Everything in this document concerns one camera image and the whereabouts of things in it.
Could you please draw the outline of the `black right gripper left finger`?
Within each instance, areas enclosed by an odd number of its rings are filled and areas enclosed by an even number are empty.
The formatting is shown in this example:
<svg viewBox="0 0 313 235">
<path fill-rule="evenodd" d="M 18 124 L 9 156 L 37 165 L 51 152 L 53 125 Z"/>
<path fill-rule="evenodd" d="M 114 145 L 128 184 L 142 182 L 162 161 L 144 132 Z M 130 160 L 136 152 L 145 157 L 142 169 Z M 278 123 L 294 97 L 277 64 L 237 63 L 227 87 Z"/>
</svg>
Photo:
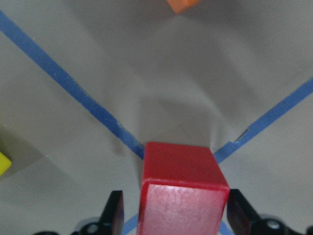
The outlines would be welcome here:
<svg viewBox="0 0 313 235">
<path fill-rule="evenodd" d="M 114 190 L 110 193 L 98 223 L 100 224 L 100 235 L 122 234 L 124 224 L 123 191 Z"/>
</svg>

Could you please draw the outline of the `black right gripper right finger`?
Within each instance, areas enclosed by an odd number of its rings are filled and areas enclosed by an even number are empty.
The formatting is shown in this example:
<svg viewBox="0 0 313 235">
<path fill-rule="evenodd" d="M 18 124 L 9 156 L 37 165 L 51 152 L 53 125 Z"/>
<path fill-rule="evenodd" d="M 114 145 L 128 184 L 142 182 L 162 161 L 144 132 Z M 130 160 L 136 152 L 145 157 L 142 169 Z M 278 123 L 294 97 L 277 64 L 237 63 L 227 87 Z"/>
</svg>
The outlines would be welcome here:
<svg viewBox="0 0 313 235">
<path fill-rule="evenodd" d="M 235 235 L 250 235 L 259 214 L 239 189 L 231 189 L 227 202 L 226 217 Z"/>
</svg>

